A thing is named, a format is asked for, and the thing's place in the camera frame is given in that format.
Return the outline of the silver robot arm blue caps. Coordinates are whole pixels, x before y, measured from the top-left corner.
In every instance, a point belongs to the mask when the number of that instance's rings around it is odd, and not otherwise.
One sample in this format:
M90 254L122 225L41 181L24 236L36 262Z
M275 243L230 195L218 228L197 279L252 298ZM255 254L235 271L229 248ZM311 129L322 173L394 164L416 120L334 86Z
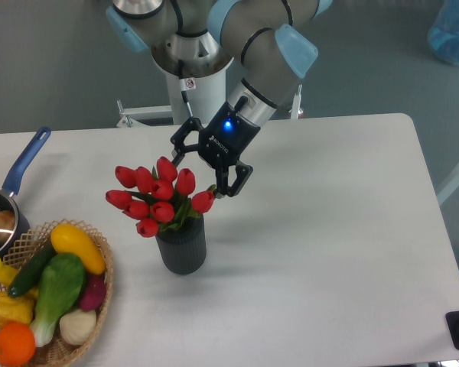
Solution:
M216 195L237 195L252 167L240 157L276 109L299 94L318 56L298 31L328 1L114 1L106 18L165 73L177 132L174 164L195 151Z

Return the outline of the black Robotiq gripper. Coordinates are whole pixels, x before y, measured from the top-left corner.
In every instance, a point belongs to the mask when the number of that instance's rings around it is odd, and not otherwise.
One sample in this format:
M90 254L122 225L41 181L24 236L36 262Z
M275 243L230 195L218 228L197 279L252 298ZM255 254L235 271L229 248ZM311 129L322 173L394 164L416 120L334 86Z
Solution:
M180 164L186 153L198 151L199 156L216 169L214 195L218 199L238 195L253 173L252 166L237 162L261 130L239 115L248 101L239 99L235 107L225 102L205 128L199 118L190 117L170 138L174 147L172 164ZM199 133L198 141L186 145L185 140L192 132ZM233 166L236 174L232 183L229 182L230 166Z

